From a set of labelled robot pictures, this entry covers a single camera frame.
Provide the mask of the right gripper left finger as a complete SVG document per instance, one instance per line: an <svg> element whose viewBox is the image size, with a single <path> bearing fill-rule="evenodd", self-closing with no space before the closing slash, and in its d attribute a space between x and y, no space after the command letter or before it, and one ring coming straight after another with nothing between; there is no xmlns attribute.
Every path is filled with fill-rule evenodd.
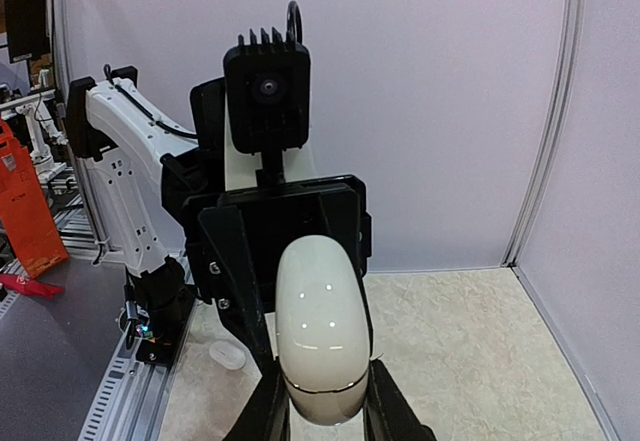
<svg viewBox="0 0 640 441"><path fill-rule="evenodd" d="M288 441L290 406L278 358L264 371L227 441Z"/></svg>

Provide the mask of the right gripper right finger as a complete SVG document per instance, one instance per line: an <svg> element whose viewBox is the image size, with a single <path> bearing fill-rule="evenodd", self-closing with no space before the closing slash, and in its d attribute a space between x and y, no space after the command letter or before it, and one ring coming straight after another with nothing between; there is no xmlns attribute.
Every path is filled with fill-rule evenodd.
<svg viewBox="0 0 640 441"><path fill-rule="evenodd" d="M370 362L363 425L367 441L435 441L433 430L421 423L378 359Z"/></svg>

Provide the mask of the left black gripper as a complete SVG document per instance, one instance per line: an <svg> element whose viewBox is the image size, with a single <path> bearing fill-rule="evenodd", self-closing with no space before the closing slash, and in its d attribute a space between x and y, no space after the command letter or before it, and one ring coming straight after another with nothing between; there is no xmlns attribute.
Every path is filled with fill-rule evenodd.
<svg viewBox="0 0 640 441"><path fill-rule="evenodd" d="M366 185L354 175L193 196L183 208L186 250L198 295L216 300L223 326L260 372L273 362L265 306L275 304L280 257L294 240L323 235L347 252L356 275L373 353L364 277L372 254Z"/></svg>

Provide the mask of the small white case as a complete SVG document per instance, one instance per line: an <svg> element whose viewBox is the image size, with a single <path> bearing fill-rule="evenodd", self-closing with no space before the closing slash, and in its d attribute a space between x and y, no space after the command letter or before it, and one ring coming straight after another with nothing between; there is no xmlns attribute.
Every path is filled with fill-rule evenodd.
<svg viewBox="0 0 640 441"><path fill-rule="evenodd" d="M288 395L308 422L352 419L367 390L371 335L358 277L336 240L291 242L277 269L276 346Z"/></svg>

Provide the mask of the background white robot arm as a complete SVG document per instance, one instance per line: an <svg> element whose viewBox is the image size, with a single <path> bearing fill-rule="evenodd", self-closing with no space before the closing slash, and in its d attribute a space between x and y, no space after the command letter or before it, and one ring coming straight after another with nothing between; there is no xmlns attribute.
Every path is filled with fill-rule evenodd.
<svg viewBox="0 0 640 441"><path fill-rule="evenodd" d="M68 144L46 105L55 100L55 94L50 68L39 70L36 89L28 95L15 94L8 83L1 83L1 115L5 121L18 115L25 118L32 146L30 156L41 185L52 181L67 168L65 162L54 159L50 147L51 144Z"/></svg>

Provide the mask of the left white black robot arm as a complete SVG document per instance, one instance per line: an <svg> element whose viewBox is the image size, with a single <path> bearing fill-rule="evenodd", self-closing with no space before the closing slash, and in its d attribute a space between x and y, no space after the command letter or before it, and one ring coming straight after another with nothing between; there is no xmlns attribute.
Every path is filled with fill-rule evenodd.
<svg viewBox="0 0 640 441"><path fill-rule="evenodd" d="M366 187L353 175L310 176L308 98L297 74L239 83L226 73L192 90L196 129L186 132L142 96L132 66L71 83L71 147L115 218L126 345L139 361L173 365L202 301L265 367L265 315L281 256L298 239L336 241L350 272L366 274Z"/></svg>

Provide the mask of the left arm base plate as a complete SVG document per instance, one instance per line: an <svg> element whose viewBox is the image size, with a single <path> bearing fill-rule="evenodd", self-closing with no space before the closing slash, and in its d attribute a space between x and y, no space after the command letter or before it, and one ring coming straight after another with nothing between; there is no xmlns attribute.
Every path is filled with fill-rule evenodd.
<svg viewBox="0 0 640 441"><path fill-rule="evenodd" d="M171 367L182 346L195 297L183 289L173 303L149 313L134 301L131 287L126 286L124 291L124 308L118 318L124 350L132 352L137 361Z"/></svg>

